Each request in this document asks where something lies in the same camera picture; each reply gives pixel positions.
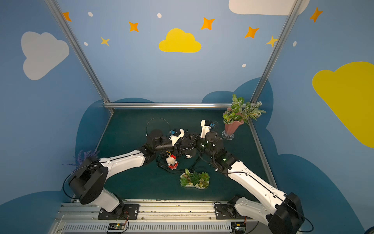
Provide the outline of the black leather handbag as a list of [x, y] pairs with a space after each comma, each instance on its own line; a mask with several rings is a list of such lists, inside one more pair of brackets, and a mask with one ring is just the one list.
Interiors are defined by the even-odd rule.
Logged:
[[168, 164], [166, 163], [166, 158], [167, 158], [167, 151], [171, 152], [173, 155], [176, 156], [176, 160], [178, 161], [178, 158], [180, 158], [181, 156], [185, 156], [185, 159], [190, 159], [192, 157], [195, 157], [196, 154], [197, 154], [197, 150], [196, 149], [192, 149], [192, 150], [189, 150], [189, 151], [186, 151], [185, 154], [175, 154], [173, 152], [173, 147], [171, 143], [163, 143], [159, 146], [156, 146], [156, 152], [159, 153], [159, 156], [156, 157], [156, 164], [159, 168], [169, 172], [169, 173], [177, 173], [177, 172], [184, 172], [184, 170], [181, 170], [181, 169], [175, 169], [175, 170], [171, 170], [168, 168]]

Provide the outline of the white kitty plush charm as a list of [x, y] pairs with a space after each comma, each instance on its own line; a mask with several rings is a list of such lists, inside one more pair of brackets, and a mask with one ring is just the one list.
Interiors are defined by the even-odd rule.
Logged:
[[167, 151], [166, 163], [168, 164], [168, 168], [171, 170], [177, 169], [179, 165], [178, 161], [176, 160], [176, 156], [169, 151]]

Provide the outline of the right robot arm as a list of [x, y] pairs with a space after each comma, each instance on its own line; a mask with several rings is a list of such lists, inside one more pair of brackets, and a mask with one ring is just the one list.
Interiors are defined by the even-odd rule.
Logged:
[[296, 234], [307, 220], [301, 199], [294, 193], [285, 192], [270, 185], [252, 172], [232, 153], [224, 148], [223, 140], [209, 131], [205, 136], [187, 133], [187, 148], [193, 148], [210, 157], [211, 165], [249, 191], [260, 203], [255, 204], [245, 197], [234, 202], [241, 216], [251, 217], [265, 225], [274, 234]]

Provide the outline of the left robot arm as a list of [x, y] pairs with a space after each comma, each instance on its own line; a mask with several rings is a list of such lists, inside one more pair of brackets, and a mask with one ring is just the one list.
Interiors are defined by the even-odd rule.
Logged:
[[108, 178], [123, 171], [147, 165], [156, 159], [158, 153], [170, 152], [170, 157], [182, 155], [194, 146], [196, 136], [179, 129], [170, 137], [163, 136], [161, 130], [153, 130], [146, 135], [147, 142], [141, 147], [116, 157], [98, 159], [88, 157], [82, 165], [67, 177], [67, 183], [76, 199], [82, 205], [96, 205], [104, 211], [121, 215], [123, 202], [104, 188]]

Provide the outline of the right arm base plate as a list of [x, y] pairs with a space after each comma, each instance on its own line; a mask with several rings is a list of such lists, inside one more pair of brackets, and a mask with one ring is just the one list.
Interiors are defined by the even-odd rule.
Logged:
[[245, 219], [245, 217], [240, 215], [231, 204], [217, 201], [214, 202], [213, 208], [215, 210], [216, 219]]

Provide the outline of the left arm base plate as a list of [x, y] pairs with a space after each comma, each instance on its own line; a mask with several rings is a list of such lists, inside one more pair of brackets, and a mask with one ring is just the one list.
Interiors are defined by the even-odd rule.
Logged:
[[139, 204], [120, 204], [112, 212], [100, 209], [98, 220], [137, 220]]

